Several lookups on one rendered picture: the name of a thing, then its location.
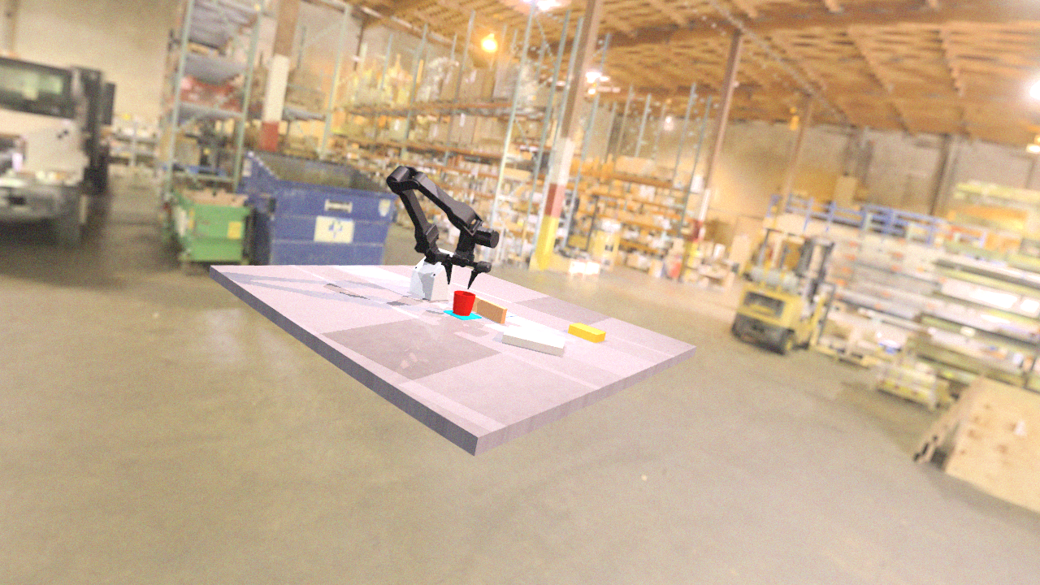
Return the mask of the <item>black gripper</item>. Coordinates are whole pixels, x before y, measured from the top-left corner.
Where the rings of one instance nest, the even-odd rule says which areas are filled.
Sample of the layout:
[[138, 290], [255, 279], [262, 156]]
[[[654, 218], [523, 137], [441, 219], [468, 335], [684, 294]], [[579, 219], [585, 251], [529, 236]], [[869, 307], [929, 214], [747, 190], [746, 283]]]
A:
[[[475, 243], [465, 243], [459, 240], [457, 241], [457, 247], [458, 245], [460, 245], [461, 249], [471, 249], [471, 254], [473, 254], [473, 249], [475, 249]], [[450, 256], [450, 254], [447, 254], [445, 252], [438, 252], [435, 255], [434, 262], [442, 262], [441, 264], [443, 264], [446, 273], [447, 284], [449, 284], [450, 280], [452, 280], [452, 269], [453, 269], [452, 256]], [[492, 264], [490, 262], [473, 262], [472, 264], [466, 264], [466, 266], [473, 268], [473, 270], [471, 271], [467, 289], [470, 288], [470, 286], [473, 283], [473, 280], [475, 280], [476, 276], [478, 276], [478, 274], [480, 274], [482, 271], [484, 271], [484, 273], [489, 273], [489, 271], [491, 271], [492, 269]]]

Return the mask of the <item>red cup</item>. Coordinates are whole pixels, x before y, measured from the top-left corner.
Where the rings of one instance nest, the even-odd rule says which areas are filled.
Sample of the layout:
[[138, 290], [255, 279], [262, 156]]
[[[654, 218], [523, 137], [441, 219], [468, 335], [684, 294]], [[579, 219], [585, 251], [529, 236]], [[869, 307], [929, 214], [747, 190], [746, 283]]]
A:
[[465, 292], [465, 290], [454, 290], [453, 314], [460, 316], [469, 316], [473, 307], [473, 302], [475, 302], [475, 295], [473, 295], [473, 292]]

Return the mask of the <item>yellow flat box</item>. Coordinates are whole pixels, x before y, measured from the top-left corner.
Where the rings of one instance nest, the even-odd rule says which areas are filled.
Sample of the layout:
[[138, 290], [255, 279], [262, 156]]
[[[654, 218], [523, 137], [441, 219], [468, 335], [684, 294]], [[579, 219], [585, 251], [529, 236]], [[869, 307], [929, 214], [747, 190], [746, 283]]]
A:
[[606, 332], [591, 328], [584, 323], [571, 323], [568, 333], [595, 344], [605, 340]]

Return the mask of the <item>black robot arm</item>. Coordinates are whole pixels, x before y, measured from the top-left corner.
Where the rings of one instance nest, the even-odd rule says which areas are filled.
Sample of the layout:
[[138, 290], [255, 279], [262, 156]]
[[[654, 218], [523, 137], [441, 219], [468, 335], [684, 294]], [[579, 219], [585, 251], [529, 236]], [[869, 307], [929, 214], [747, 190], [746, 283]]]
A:
[[[435, 255], [443, 251], [440, 251], [436, 243], [439, 240], [440, 231], [438, 231], [437, 225], [427, 222], [413, 189], [420, 190], [422, 195], [430, 198], [431, 202], [438, 205], [440, 210], [444, 210], [448, 221], [452, 222], [460, 230], [458, 233], [459, 241], [476, 243], [492, 249], [496, 248], [499, 243], [498, 231], [494, 231], [493, 228], [484, 228], [482, 226], [483, 219], [472, 210], [470, 205], [465, 202], [457, 202], [453, 197], [438, 188], [438, 185], [432, 182], [423, 171], [417, 171], [414, 167], [399, 166], [388, 176], [386, 181], [389, 188], [401, 197], [406, 214], [411, 217], [415, 227], [414, 238], [417, 244], [414, 249], [416, 252], [426, 254], [424, 262], [437, 264], [434, 262]], [[474, 223], [472, 223], [473, 219]], [[471, 249], [461, 249], [458, 245], [452, 254], [452, 264], [465, 268], [466, 264], [473, 263], [473, 258], [475, 255], [471, 254]]]

